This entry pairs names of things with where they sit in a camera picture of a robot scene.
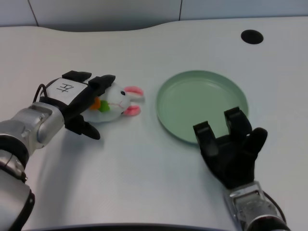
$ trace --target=black hole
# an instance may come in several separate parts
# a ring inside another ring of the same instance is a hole
[[[263,41],[263,35],[256,30],[245,30],[241,34],[241,38],[244,42],[249,44],[259,44]]]

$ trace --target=black cable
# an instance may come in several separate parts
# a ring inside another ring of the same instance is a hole
[[[264,195],[276,206],[276,208],[278,209],[283,221],[285,222],[285,224],[287,223],[287,220],[285,219],[284,213],[282,211],[282,209],[279,207],[279,205],[276,203],[276,201],[274,201],[273,198],[270,197],[270,195],[268,195],[266,192],[264,192]]]
[[[40,89],[43,88],[43,92],[44,92],[44,96],[47,97],[47,91],[46,91],[46,86],[44,84],[40,84],[37,92],[35,93],[34,99],[33,99],[33,103],[37,101],[38,95],[39,95],[39,91]]]
[[[179,21],[181,21],[181,13],[182,13],[182,4],[183,4],[183,0],[181,0],[181,6],[180,6],[180,14],[179,14]]]

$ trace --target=green leaf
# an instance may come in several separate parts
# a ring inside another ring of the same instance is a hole
[[[101,100],[101,107],[98,109],[100,112],[108,112],[110,111],[110,107],[106,100]]]

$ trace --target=white label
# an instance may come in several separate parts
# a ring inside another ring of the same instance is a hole
[[[59,100],[69,105],[86,87],[86,84],[59,78],[47,87],[47,95],[49,98]]]

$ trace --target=pink ear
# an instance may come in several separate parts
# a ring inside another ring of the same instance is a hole
[[[143,96],[143,90],[136,86],[125,87],[124,90],[126,92],[131,92]]]
[[[136,116],[141,112],[140,107],[138,105],[129,106],[128,109],[124,111],[124,115],[126,116]]]

